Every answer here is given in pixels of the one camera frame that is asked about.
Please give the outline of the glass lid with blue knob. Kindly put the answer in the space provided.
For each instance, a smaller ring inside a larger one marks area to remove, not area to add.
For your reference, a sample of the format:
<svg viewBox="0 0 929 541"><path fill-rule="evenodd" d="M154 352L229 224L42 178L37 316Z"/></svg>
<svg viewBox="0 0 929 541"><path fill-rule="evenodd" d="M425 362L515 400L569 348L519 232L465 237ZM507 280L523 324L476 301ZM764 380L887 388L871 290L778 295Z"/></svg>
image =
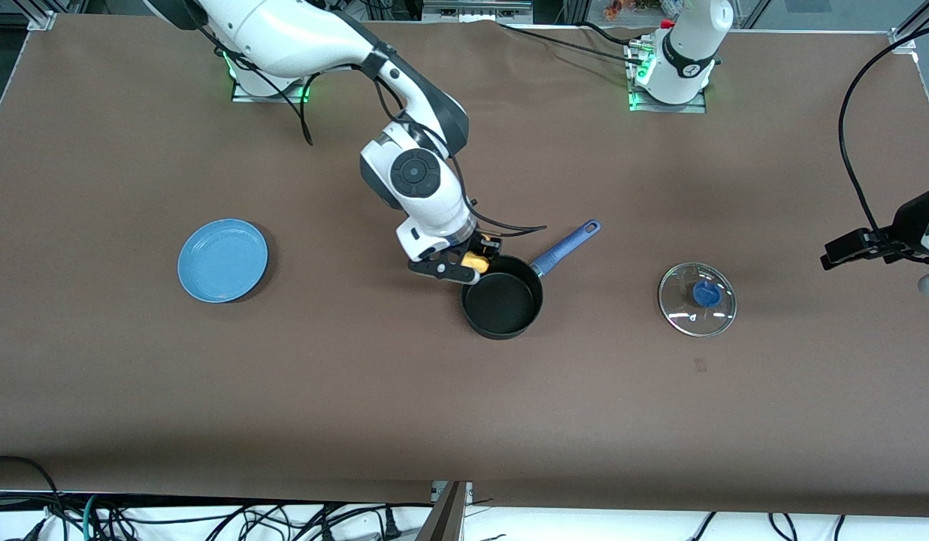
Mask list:
<svg viewBox="0 0 929 541"><path fill-rule="evenodd" d="M718 336L738 315L731 282L700 261L672 267L661 278L658 301L667 322L685 336Z"/></svg>

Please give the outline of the brown table cover sheet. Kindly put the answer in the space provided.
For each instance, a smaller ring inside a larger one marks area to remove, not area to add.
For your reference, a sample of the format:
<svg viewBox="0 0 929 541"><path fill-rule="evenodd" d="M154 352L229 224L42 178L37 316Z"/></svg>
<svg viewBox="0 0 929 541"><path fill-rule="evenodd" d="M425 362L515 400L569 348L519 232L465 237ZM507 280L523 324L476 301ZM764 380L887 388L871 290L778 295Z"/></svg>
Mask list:
<svg viewBox="0 0 929 541"><path fill-rule="evenodd" d="M0 455L62 490L496 506L929 516L925 268L822 270L864 225L837 141L879 33L735 33L705 114L631 112L622 69L492 22L373 31L471 119L480 211L602 230L491 341L456 284L407 270L359 176L371 82L307 120L228 98L209 41L154 17L31 34L0 107ZM180 286L198 228L240 219L268 270L230 304ZM714 337L661 314L674 266L731 282Z"/></svg>

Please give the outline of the blue round plate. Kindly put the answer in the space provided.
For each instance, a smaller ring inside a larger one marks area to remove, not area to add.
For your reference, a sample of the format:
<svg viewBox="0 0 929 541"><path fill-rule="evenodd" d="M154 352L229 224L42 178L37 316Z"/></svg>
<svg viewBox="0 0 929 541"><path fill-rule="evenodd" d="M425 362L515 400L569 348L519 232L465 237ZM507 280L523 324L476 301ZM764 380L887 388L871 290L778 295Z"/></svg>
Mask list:
<svg viewBox="0 0 929 541"><path fill-rule="evenodd" d="M230 304L249 294L268 270L262 231L240 219L218 219L192 233L178 256L180 286L205 304Z"/></svg>

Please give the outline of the grey device box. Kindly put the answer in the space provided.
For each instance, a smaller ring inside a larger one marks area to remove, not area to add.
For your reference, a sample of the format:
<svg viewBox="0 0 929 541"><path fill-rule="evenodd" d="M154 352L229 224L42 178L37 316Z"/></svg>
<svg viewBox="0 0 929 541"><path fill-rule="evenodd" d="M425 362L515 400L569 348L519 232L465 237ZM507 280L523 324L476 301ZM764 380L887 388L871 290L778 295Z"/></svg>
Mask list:
<svg viewBox="0 0 929 541"><path fill-rule="evenodd" d="M421 0L423 22L476 22L533 24L532 0Z"/></svg>

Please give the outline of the aluminium frame profile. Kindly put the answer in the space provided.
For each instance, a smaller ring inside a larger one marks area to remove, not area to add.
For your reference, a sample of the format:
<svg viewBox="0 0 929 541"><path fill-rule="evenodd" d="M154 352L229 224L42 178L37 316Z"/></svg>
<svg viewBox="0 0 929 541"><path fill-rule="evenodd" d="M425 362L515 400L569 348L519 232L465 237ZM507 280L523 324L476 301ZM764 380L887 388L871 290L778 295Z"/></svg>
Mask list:
<svg viewBox="0 0 929 541"><path fill-rule="evenodd" d="M891 30L890 39L891 41L901 40L901 38L924 30L928 26L929 0L922 0L921 4L911 14L907 15L900 24Z"/></svg>

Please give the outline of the aluminium profile post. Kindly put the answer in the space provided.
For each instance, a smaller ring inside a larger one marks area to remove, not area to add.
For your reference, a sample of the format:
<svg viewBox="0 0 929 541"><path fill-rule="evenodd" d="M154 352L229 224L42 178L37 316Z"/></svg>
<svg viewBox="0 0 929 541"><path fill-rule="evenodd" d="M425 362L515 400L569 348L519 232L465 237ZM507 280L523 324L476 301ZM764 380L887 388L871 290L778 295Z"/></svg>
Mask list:
<svg viewBox="0 0 929 541"><path fill-rule="evenodd" d="M432 482L437 497L414 541L462 541L465 507L474 503L472 482Z"/></svg>

